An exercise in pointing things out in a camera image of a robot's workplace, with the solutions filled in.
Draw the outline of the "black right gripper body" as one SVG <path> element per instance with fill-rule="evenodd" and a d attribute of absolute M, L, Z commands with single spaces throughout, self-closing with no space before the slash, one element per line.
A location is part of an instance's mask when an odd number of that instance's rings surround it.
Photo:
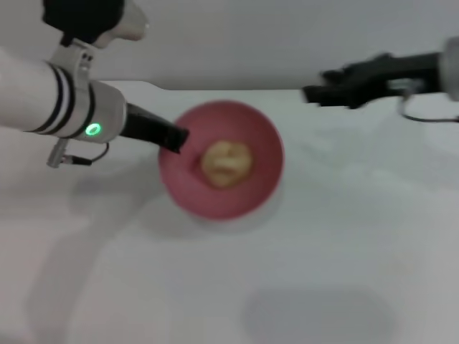
<path fill-rule="evenodd" d="M 417 85 L 417 94 L 442 92 L 440 55 L 437 52 L 394 57 L 382 54 L 346 68 L 346 106 L 361 106 L 402 94 L 401 82 Z"/>

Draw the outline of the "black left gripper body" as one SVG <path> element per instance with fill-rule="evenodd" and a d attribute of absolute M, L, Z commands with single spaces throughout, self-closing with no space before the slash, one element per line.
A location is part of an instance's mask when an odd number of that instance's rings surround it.
<path fill-rule="evenodd" d="M 120 136 L 141 140 L 158 145 L 164 129 L 173 123 L 139 107 L 128 103 L 126 107 L 126 123 Z"/>

